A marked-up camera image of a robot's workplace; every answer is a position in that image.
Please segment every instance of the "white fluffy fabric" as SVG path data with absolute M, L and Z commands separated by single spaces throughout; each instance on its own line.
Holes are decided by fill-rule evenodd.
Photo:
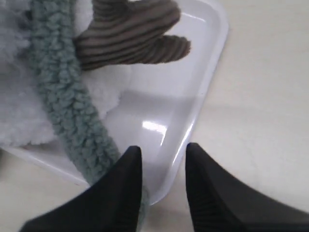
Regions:
M 28 46 L 27 31 L 20 32 L 16 24 L 8 23 L 4 14 L 1 14 L 3 10 L 19 17 L 22 10 L 28 9 L 27 2 L 29 0 L 0 0 L 0 146 L 38 145 L 56 138 L 34 91 L 33 77 L 27 62 L 19 57 Z M 75 36 L 87 29 L 91 20 L 91 0 L 77 0 Z M 2 29 L 11 30 L 12 37 L 2 35 Z M 130 66 L 121 65 L 82 74 L 102 120 L 108 111 L 118 105 L 121 93 L 129 85 L 130 77 Z

